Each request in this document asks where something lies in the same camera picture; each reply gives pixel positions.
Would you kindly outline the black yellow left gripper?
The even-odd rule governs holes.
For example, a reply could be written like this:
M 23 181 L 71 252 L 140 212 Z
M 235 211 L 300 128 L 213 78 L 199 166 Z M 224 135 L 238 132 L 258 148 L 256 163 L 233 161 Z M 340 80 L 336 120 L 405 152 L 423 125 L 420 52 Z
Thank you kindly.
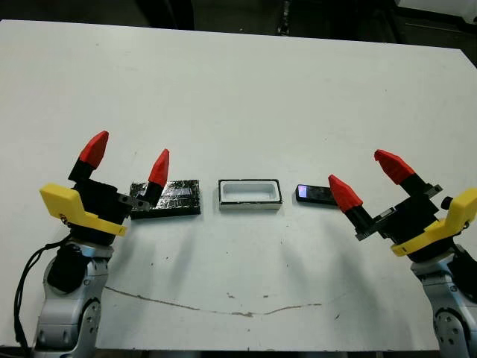
M 104 157 L 108 131 L 96 134 L 85 145 L 68 179 L 74 182 L 89 179 Z M 72 188 L 48 183 L 40 195 L 49 214 L 60 219 L 73 239 L 97 245 L 112 245 L 117 236 L 125 236 L 124 220 L 133 210 L 148 211 L 157 204 L 168 180 L 169 150 L 165 148 L 148 177 L 144 200 L 124 195 L 109 184 L 93 180 L 76 183 Z

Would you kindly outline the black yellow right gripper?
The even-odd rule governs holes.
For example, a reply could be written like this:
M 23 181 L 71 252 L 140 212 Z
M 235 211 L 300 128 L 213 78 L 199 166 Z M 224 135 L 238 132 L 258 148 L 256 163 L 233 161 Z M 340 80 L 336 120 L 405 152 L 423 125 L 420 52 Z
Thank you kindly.
M 338 177 L 330 175 L 328 180 L 332 196 L 355 227 L 358 240 L 379 233 L 382 238 L 393 242 L 391 250 L 396 256 L 407 256 L 411 261 L 420 263 L 448 251 L 453 237 L 476 219 L 475 187 L 454 198 L 445 198 L 443 202 L 447 205 L 447 214 L 439 219 L 436 217 L 439 209 L 431 197 L 440 191 L 440 187 L 430 189 L 429 184 L 401 157 L 391 152 L 378 149 L 374 159 L 383 172 L 410 197 L 372 218 L 353 189 Z

